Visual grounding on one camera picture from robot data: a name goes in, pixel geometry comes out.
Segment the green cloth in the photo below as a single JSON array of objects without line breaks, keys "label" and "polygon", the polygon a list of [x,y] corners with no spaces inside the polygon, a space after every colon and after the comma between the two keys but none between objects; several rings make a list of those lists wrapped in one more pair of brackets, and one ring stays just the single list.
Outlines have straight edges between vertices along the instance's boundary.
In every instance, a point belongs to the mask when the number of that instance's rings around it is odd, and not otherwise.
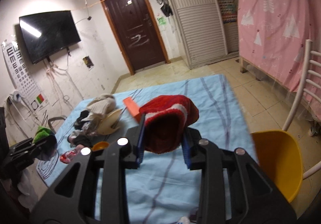
[{"label": "green cloth", "polygon": [[44,126],[38,126],[35,137],[33,138],[33,143],[37,143],[41,139],[46,138],[51,135],[54,135],[54,133],[51,131],[51,129],[44,127]]}]

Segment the orange rectangular box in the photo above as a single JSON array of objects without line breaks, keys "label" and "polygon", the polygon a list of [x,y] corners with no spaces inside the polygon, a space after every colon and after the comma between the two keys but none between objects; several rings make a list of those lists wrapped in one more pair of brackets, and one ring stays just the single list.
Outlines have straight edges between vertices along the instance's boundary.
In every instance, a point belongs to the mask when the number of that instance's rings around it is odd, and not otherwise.
[{"label": "orange rectangular box", "polygon": [[130,115],[136,120],[137,123],[140,123],[141,113],[139,111],[140,107],[134,102],[133,98],[127,97],[123,99],[123,103],[127,108]]}]

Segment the red white plush hat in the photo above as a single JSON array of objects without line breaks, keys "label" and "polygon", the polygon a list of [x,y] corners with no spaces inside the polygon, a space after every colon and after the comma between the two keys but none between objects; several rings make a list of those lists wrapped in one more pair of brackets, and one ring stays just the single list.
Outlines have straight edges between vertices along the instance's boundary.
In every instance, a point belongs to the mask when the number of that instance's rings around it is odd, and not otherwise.
[{"label": "red white plush hat", "polygon": [[199,119],[199,110],[184,95],[161,95],[139,108],[145,116],[144,150],[171,152],[180,145],[184,129]]}]

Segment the yellow plastic trash bin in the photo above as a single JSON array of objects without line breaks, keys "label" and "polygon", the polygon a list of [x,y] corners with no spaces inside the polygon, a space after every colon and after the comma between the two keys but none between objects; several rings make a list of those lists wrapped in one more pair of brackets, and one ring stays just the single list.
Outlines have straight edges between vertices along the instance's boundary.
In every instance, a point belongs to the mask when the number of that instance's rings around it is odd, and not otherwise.
[{"label": "yellow plastic trash bin", "polygon": [[291,203],[303,182],[303,161],[297,140],[283,130],[251,134],[258,165]]}]

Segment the red snack wrapper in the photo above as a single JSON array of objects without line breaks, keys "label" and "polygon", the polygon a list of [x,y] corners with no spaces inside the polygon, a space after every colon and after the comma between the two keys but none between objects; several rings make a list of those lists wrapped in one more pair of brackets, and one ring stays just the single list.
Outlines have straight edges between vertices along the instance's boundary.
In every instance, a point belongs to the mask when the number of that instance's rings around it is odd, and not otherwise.
[{"label": "red snack wrapper", "polygon": [[64,164],[69,164],[75,158],[77,152],[75,149],[65,152],[60,156],[60,161]]}]

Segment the black and white clothes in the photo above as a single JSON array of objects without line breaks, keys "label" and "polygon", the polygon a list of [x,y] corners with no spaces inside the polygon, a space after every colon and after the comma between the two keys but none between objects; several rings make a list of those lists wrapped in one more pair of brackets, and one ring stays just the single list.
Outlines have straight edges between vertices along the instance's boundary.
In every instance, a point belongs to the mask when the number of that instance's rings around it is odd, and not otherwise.
[{"label": "black and white clothes", "polygon": [[74,131],[68,136],[67,141],[71,147],[93,147],[93,139],[97,137],[97,128],[102,118],[97,114],[83,110],[73,123]]}]

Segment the white power adapter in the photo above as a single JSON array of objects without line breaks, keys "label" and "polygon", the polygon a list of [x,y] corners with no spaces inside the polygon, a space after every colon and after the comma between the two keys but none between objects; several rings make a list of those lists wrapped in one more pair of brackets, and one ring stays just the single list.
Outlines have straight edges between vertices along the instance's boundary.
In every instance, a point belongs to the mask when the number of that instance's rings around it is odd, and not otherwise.
[{"label": "white power adapter", "polygon": [[15,90],[9,95],[10,99],[15,102],[19,103],[22,102],[22,95],[19,91]]}]

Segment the cream plastic brush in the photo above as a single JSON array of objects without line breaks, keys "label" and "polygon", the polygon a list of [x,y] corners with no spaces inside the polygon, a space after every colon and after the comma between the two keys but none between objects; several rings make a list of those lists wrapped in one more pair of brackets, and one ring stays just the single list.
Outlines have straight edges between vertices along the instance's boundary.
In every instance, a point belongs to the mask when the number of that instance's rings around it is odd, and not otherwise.
[{"label": "cream plastic brush", "polygon": [[110,135],[116,132],[120,127],[116,126],[120,119],[122,109],[116,109],[107,114],[107,116],[101,120],[96,132],[100,135]]}]

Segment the eye chart poster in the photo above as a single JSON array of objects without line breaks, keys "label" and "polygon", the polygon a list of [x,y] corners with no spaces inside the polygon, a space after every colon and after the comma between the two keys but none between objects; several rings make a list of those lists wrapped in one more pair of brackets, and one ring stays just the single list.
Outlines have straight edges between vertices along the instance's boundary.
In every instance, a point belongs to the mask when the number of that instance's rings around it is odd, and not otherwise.
[{"label": "eye chart poster", "polygon": [[39,111],[47,105],[43,91],[37,85],[23,59],[22,51],[16,41],[5,40],[1,43],[4,64],[1,66],[1,75],[6,72],[9,85],[1,83],[1,102],[17,90],[22,95],[22,101],[32,110]]}]

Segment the beige knitted scarf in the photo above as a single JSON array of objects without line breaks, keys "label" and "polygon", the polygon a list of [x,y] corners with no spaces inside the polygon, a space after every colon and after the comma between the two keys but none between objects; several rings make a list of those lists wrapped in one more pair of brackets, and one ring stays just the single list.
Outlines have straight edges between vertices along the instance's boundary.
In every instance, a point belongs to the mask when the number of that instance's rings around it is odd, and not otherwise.
[{"label": "beige knitted scarf", "polygon": [[89,112],[89,114],[84,120],[92,121],[95,119],[104,119],[107,114],[115,110],[115,108],[115,97],[109,94],[101,94],[89,102],[86,106],[86,110]]}]

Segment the light blue bed sheet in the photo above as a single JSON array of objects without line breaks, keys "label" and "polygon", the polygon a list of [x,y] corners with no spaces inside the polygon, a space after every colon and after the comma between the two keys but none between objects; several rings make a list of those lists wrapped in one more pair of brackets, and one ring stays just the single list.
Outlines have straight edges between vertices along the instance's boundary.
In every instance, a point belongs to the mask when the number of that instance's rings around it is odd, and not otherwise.
[{"label": "light blue bed sheet", "polygon": [[[245,148],[254,156],[250,137],[238,101],[222,74],[180,81],[139,90],[142,100],[157,93],[185,93],[200,111],[193,129],[219,148]],[[126,169],[129,223],[171,223],[195,208],[199,202],[201,171],[191,171],[183,151],[155,154],[144,151],[137,169]]]}]

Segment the white metal chair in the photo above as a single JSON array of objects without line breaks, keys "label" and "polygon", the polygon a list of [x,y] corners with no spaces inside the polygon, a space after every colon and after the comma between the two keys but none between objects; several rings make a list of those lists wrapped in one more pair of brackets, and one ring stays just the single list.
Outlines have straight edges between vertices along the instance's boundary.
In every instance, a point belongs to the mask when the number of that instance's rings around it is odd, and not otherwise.
[{"label": "white metal chair", "polygon": [[283,131],[287,131],[290,127],[299,105],[301,104],[301,100],[304,94],[307,94],[311,98],[314,98],[318,103],[320,103],[320,97],[318,97],[315,93],[309,90],[306,85],[311,85],[314,88],[320,90],[320,84],[315,82],[313,79],[310,79],[309,76],[316,77],[320,79],[320,72],[316,70],[316,68],[320,68],[320,62],[315,58],[320,58],[320,52],[312,50],[311,39],[307,39],[305,41],[305,51],[304,51],[304,61],[303,61],[303,70],[301,73],[300,82],[298,85],[298,90],[296,96],[294,98],[292,107],[290,108],[290,112],[285,120],[284,125],[282,126]]}]

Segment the dark brown door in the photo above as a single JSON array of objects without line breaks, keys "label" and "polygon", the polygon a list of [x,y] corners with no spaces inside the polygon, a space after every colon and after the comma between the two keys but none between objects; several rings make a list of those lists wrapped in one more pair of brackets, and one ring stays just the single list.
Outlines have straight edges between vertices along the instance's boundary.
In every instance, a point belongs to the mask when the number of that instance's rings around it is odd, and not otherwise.
[{"label": "dark brown door", "polygon": [[149,0],[100,0],[122,56],[133,75],[169,63]]}]

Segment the pink tree-print curtain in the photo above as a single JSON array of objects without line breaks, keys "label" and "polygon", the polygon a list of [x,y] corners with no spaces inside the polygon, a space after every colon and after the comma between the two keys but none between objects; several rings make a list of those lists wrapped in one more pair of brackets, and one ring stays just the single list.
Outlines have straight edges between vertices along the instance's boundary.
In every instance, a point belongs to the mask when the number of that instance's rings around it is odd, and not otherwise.
[{"label": "pink tree-print curtain", "polygon": [[320,0],[238,0],[239,54],[291,92],[299,87],[305,41],[320,51]]}]

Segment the white slatted wardrobe door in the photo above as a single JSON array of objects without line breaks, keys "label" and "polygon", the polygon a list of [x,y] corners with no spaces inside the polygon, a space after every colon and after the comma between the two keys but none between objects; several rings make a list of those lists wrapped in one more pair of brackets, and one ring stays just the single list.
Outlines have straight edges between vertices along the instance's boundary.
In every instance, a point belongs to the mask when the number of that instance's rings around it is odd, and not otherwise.
[{"label": "white slatted wardrobe door", "polygon": [[170,0],[184,45],[183,57],[193,69],[228,54],[218,0]]}]

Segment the black wall television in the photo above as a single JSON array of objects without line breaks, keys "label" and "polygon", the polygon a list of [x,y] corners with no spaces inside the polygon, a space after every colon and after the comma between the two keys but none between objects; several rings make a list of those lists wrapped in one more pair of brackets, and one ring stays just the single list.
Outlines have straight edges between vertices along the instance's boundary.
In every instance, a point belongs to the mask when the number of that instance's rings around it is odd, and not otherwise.
[{"label": "black wall television", "polygon": [[32,64],[81,41],[70,11],[20,16],[19,26]]}]

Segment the colourful wall chart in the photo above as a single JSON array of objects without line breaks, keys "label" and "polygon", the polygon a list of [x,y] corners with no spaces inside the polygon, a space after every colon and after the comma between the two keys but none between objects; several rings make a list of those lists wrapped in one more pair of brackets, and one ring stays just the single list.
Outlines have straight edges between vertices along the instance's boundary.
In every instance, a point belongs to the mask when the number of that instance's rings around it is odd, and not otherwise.
[{"label": "colourful wall chart", "polygon": [[224,24],[237,22],[237,7],[235,0],[217,0]]}]

